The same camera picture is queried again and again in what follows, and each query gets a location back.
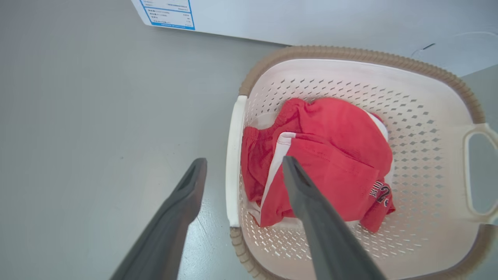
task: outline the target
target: label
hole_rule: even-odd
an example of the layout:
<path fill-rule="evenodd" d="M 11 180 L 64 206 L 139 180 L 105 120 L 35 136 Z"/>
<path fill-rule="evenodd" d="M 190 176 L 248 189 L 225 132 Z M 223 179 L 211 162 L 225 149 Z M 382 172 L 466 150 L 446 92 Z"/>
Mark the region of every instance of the label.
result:
<path fill-rule="evenodd" d="M 150 24 L 195 30 L 190 0 L 140 0 Z"/>

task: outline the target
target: floor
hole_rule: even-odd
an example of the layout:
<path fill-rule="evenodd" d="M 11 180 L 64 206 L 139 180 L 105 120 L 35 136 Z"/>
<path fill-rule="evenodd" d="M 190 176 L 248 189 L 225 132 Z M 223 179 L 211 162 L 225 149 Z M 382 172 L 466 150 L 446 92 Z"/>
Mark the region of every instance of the floor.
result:
<path fill-rule="evenodd" d="M 251 279 L 229 238 L 227 136 L 246 73 L 281 46 L 147 27 L 122 0 L 2 1 L 0 42 L 1 279 L 108 279 L 197 157 L 178 278 Z M 493 93 L 478 92 L 487 112 Z"/>

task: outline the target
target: basket handle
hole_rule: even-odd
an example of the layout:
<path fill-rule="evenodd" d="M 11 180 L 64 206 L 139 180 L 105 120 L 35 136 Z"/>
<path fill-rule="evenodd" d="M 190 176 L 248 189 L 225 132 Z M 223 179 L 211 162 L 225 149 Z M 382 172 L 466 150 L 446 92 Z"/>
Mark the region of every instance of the basket handle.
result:
<path fill-rule="evenodd" d="M 241 175 L 242 133 L 247 96 L 239 95 L 232 111 L 225 167 L 225 199 L 231 227 L 239 227 L 239 180 Z"/>
<path fill-rule="evenodd" d="M 465 183 L 467 188 L 467 205 L 474 215 L 479 217 L 479 221 L 492 224 L 495 219 L 498 218 L 498 200 L 487 213 L 479 213 L 473 206 L 472 203 L 472 191 L 470 184 L 470 168 L 469 168 L 469 140 L 473 135 L 482 134 L 484 135 L 493 145 L 495 151 L 498 153 L 498 133 L 496 133 L 487 123 L 475 124 L 474 127 L 468 131 L 465 135 Z"/>

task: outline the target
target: white basket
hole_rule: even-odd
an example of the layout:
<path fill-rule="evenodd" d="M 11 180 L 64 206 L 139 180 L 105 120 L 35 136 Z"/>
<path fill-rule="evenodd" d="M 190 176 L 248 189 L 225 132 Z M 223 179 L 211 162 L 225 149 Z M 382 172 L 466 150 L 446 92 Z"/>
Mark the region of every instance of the white basket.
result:
<path fill-rule="evenodd" d="M 234 106 L 226 196 L 241 263 L 257 279 L 315 278 L 304 229 L 260 228 L 248 214 L 240 152 L 243 128 L 274 118 L 290 98 L 333 97 L 376 113 L 389 130 L 396 211 L 380 230 L 350 228 L 389 279 L 450 278 L 470 272 L 497 229 L 497 207 L 472 207 L 468 140 L 483 133 L 498 147 L 472 92 L 454 75 L 393 55 L 346 48 L 291 47 L 257 64 Z"/>

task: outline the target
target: red shirt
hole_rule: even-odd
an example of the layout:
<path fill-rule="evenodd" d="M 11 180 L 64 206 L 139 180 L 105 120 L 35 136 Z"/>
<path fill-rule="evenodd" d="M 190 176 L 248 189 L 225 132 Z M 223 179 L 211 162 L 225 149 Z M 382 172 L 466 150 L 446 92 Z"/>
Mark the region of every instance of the red shirt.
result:
<path fill-rule="evenodd" d="M 262 199 L 282 132 L 296 133 L 287 155 L 299 161 L 345 221 L 361 220 L 376 232 L 384 216 L 395 210 L 391 189 L 383 182 L 392 162 L 387 141 L 365 111 L 334 98 L 311 104 L 288 100 L 270 128 L 244 129 L 241 167 L 249 201 Z M 261 208 L 260 226 L 283 217 L 294 215 L 280 166 Z"/>

